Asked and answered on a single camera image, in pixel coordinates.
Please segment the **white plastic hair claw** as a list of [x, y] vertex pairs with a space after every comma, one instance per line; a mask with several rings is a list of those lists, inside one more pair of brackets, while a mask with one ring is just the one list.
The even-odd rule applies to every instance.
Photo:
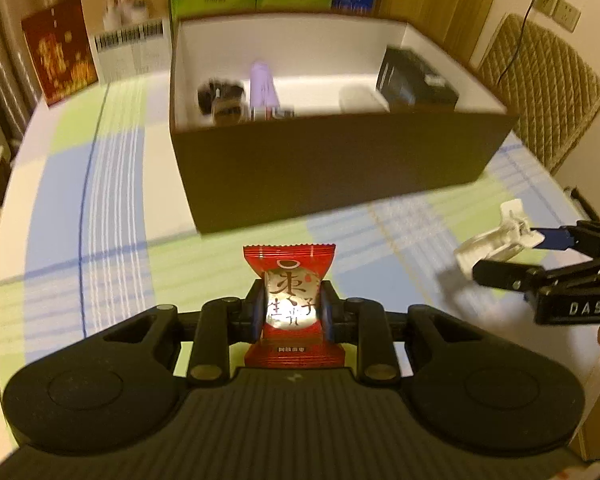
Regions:
[[472, 279], [472, 268], [483, 259], [508, 261], [524, 249], [535, 248], [545, 236], [530, 226], [528, 214], [519, 198], [500, 205], [500, 225], [465, 240], [454, 250], [460, 270]]

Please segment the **red snack packet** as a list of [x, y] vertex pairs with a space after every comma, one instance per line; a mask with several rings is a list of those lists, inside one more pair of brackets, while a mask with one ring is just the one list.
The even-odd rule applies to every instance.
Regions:
[[327, 339], [321, 287], [334, 244], [249, 245], [244, 257], [264, 288], [264, 322], [245, 355], [251, 368], [343, 367], [346, 352]]

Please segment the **tall black product box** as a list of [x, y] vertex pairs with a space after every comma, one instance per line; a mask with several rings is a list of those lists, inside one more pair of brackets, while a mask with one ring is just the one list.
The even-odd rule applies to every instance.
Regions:
[[457, 91], [412, 49], [388, 47], [378, 72], [376, 90], [390, 106], [441, 105], [454, 108]]

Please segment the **dark velvet scrunchie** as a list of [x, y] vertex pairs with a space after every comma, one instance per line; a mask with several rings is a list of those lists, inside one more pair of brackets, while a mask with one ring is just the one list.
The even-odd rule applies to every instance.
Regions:
[[210, 79], [198, 88], [197, 99], [201, 115], [210, 117], [216, 126], [235, 125], [246, 119], [246, 92], [240, 82]]

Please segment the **clear plastic cup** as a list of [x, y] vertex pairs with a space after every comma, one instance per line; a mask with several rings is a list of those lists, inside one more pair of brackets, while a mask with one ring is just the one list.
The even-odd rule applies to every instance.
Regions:
[[386, 99], [362, 84], [348, 84], [339, 91], [339, 107], [344, 114], [381, 113], [390, 110]]

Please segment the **purple cosmetic tube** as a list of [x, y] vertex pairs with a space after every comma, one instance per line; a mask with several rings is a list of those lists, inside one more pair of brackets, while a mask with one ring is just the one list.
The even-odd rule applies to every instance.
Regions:
[[273, 76], [265, 62], [257, 61], [250, 67], [250, 105], [252, 108], [279, 107]]

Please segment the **blue dental floss box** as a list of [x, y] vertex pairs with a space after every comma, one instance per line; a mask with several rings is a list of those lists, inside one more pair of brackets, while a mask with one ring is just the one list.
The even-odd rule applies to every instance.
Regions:
[[250, 110], [250, 118], [254, 122], [259, 120], [281, 120], [294, 117], [294, 110], [289, 107], [265, 106], [253, 107]]

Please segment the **quilted olive chair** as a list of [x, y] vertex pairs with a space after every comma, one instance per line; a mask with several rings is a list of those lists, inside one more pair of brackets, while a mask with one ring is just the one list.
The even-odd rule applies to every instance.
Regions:
[[600, 111], [600, 76], [566, 40], [515, 13], [498, 24], [478, 73], [513, 105], [516, 135], [552, 174]]

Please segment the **plaid tablecloth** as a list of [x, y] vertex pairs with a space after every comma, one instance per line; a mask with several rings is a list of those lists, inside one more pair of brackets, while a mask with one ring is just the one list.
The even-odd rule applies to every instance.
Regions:
[[155, 304], [199, 309], [242, 296], [252, 244], [332, 243], [342, 296], [387, 309], [431, 304], [568, 366], [600, 391], [593, 326], [540, 327], [524, 298], [469, 283], [455, 248], [518, 198], [534, 226], [578, 212], [514, 136], [474, 183], [213, 236], [197, 234], [168, 131], [166, 75], [40, 105], [0, 222], [0, 379]]

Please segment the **dark red gift envelope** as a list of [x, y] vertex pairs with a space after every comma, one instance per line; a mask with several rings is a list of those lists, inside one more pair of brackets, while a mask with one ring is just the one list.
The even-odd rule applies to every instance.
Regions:
[[21, 28], [48, 106], [98, 81], [81, 0], [62, 0], [30, 14]]

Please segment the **white product box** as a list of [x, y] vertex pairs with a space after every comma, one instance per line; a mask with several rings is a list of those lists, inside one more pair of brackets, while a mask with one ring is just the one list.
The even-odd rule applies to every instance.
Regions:
[[101, 84], [170, 68], [170, 0], [81, 0], [81, 6]]

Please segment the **wall power sockets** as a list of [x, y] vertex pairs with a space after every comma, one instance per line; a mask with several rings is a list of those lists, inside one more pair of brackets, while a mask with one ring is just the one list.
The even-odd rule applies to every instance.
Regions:
[[532, 8], [551, 18], [567, 32], [574, 32], [581, 17], [581, 11], [566, 0], [533, 0]]

